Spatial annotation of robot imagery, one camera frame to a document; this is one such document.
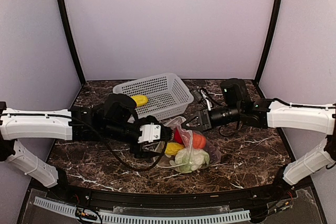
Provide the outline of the clear zip top bag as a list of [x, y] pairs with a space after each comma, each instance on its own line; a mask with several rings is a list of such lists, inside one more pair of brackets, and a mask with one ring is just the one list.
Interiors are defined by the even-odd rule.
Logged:
[[185, 130], [182, 123], [186, 119], [177, 116], [164, 123], [164, 126], [173, 130], [173, 137], [167, 147], [160, 142], [155, 151], [165, 149], [164, 156], [156, 165], [163, 169], [173, 169], [179, 173], [187, 174], [205, 169], [221, 161], [221, 152], [199, 131]]

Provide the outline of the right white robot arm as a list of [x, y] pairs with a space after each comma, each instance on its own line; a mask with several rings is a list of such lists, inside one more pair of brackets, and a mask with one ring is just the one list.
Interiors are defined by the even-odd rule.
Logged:
[[335, 163], [335, 105], [287, 103], [281, 99], [250, 99], [244, 80], [231, 78], [220, 83], [225, 105], [200, 110], [182, 123], [182, 128], [204, 132], [229, 123], [260, 129], [291, 128], [324, 133], [319, 145], [280, 168], [268, 195], [280, 199], [288, 188], [325, 166]]

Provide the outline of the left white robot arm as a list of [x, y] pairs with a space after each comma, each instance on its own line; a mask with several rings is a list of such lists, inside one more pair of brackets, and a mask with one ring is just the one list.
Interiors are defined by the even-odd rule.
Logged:
[[21, 138], [54, 138], [65, 141], [100, 141], [110, 138], [127, 143], [135, 158], [161, 158], [163, 152], [145, 151], [144, 143], [168, 142], [171, 130], [153, 116], [139, 118], [135, 99], [111, 94], [93, 108], [59, 111], [19, 111], [1, 102], [1, 162], [7, 162], [39, 181], [63, 201], [74, 197], [65, 171], [46, 164], [20, 141]]

